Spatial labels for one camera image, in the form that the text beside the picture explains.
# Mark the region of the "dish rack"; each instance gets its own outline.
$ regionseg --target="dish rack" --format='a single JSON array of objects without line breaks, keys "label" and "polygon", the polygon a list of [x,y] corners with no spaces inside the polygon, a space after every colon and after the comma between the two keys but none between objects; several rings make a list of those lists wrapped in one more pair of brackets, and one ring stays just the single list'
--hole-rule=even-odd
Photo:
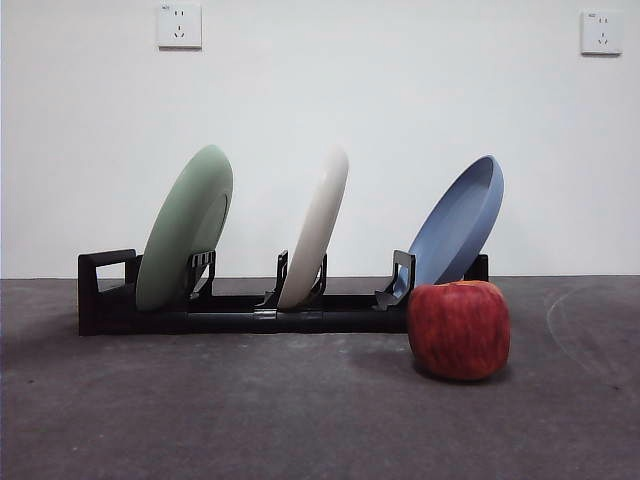
[{"label": "dish rack", "polygon": [[[304,306],[284,310],[277,305],[287,276],[286,250],[277,258],[274,288],[264,295],[216,295],[216,252],[208,251],[189,257],[185,266],[186,293],[162,309],[146,312],[139,311],[135,301],[141,261],[142,255],[133,249],[78,257],[80,335],[406,332],[406,307],[415,287],[415,255],[395,250],[392,276],[384,290],[327,294],[325,254]],[[488,262],[487,255],[478,255],[464,279],[488,281]],[[97,268],[118,263],[125,265],[124,285],[100,291]],[[400,294],[394,294],[401,267],[407,269],[407,286]]]}]

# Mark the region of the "white plate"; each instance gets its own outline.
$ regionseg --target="white plate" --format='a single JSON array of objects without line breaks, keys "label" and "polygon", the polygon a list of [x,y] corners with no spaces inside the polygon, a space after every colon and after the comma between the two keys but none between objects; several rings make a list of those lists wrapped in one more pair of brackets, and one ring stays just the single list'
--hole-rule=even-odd
[{"label": "white plate", "polygon": [[316,281],[329,246],[349,173],[347,154],[334,147],[307,210],[295,253],[289,264],[278,308],[294,308],[305,301]]}]

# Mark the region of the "white wall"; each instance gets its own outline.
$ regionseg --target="white wall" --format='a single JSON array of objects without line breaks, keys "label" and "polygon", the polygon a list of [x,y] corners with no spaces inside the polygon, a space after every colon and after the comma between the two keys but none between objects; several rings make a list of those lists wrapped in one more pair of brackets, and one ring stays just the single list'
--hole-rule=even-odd
[{"label": "white wall", "polygon": [[[208,143],[235,174],[219,272],[270,275],[334,142],[330,275],[386,274],[486,153],[506,180],[493,274],[640,273],[637,0],[202,4],[202,52],[159,52],[155,1],[3,2],[3,277],[142,250]],[[624,10],[622,57],[579,55],[594,6]]]},{"label": "white wall", "polygon": [[[0,0],[0,38],[2,37],[2,0]],[[0,51],[0,65],[4,65],[2,51]],[[2,109],[2,76],[0,75],[0,110]],[[2,131],[2,118],[0,118],[0,132]],[[2,137],[0,136],[0,179],[2,178]],[[2,212],[2,184],[0,182],[0,216]],[[0,221],[0,272],[2,272],[2,221]]]}]

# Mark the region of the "plate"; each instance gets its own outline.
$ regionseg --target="plate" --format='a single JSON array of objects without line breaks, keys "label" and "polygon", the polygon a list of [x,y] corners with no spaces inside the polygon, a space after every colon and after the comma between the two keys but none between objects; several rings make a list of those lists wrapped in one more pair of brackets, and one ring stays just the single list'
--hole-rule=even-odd
[{"label": "plate", "polygon": [[149,235],[136,285],[138,310],[156,310],[184,295],[189,256],[215,250],[224,227],[233,172],[210,145],[184,167]]},{"label": "plate", "polygon": [[[504,179],[492,156],[471,164],[449,187],[422,225],[409,253],[416,256],[416,286],[460,280],[484,246],[498,217]],[[406,288],[402,268],[395,286]]]},{"label": "plate", "polygon": [[334,147],[327,156],[322,176],[307,210],[288,266],[278,308],[300,306],[308,297],[329,246],[348,173],[347,154],[340,147]]}]

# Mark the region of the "green plate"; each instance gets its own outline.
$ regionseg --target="green plate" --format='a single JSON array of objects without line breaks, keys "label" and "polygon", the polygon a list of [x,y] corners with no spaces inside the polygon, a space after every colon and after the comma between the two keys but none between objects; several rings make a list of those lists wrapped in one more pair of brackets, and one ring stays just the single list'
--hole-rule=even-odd
[{"label": "green plate", "polygon": [[232,193],[231,165],[218,147],[204,147],[187,163],[149,235],[136,286],[138,310],[156,310],[185,294],[189,256],[215,250]]}]

